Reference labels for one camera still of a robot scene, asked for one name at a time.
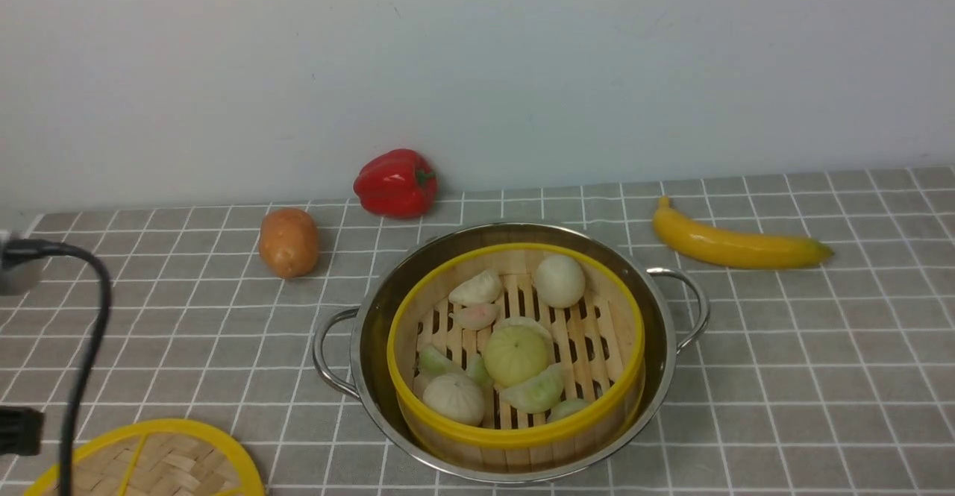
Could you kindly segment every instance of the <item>black cable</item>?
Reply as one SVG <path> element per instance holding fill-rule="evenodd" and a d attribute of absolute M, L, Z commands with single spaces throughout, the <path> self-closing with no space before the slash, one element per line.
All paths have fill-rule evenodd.
<path fill-rule="evenodd" d="M 110 281 L 110 272 L 96 255 L 65 243 L 54 243 L 35 239 L 19 239 L 9 241 L 3 248 L 5 262 L 27 262 L 45 257 L 74 257 L 88 263 L 99 278 L 99 314 L 93 321 L 90 330 L 89 343 L 83 359 L 79 364 L 79 375 L 76 377 L 72 390 L 69 392 L 66 413 L 63 415 L 63 425 L 60 431 L 59 448 L 59 496 L 71 496 L 72 493 L 72 446 L 76 438 L 76 420 L 79 418 L 79 407 L 83 401 L 86 384 L 89 383 L 93 364 L 96 363 L 96 354 L 102 346 L 103 336 L 106 334 L 106 325 L 109 322 L 110 306 L 113 305 L 113 287 Z"/>

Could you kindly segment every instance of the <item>yellow banana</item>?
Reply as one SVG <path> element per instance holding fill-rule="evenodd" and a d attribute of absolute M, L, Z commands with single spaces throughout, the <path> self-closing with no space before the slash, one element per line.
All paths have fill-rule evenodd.
<path fill-rule="evenodd" d="M 664 244 L 698 261 L 738 269 L 797 269 L 822 263 L 832 248 L 808 237 L 719 230 L 690 220 L 660 198 L 654 231 Z"/>

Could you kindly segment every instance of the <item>red bell pepper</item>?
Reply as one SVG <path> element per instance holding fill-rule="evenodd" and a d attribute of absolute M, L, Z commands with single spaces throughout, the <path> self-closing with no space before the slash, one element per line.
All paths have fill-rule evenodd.
<path fill-rule="evenodd" d="M 352 188 L 371 214 L 415 218 L 434 203 L 437 179 L 421 155 L 395 149 L 365 164 Z"/>

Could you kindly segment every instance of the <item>white wall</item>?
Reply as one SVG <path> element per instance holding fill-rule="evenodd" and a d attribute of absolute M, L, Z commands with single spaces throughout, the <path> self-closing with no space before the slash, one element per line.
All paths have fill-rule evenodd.
<path fill-rule="evenodd" d="M 955 0 L 0 0 L 0 204 L 955 160 Z"/>

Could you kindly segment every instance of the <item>bamboo steamer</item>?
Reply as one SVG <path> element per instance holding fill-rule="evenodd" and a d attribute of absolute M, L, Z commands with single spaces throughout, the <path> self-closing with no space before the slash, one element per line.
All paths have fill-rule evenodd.
<path fill-rule="evenodd" d="M 551 308 L 536 295 L 532 274 L 553 254 L 574 258 L 586 276 L 586 292 L 576 306 Z M 498 321 L 484 330 L 464 330 L 454 322 L 461 306 L 448 301 L 452 289 L 484 269 L 504 284 L 495 304 Z M 425 381 L 417 373 L 420 350 L 433 345 L 461 367 L 480 353 L 492 330 L 510 316 L 527 316 L 554 337 L 551 362 L 564 370 L 562 398 L 591 404 L 553 424 L 547 414 L 516 411 L 485 394 L 480 427 L 458 424 L 419 400 Z M 444 262 L 405 296 L 389 330 L 386 363 L 398 405 L 423 448 L 448 462 L 488 472 L 533 472 L 577 461 L 613 441 L 636 420 L 644 390 L 645 336 L 640 308 L 613 272 L 579 251 L 536 243 L 489 245 Z"/>

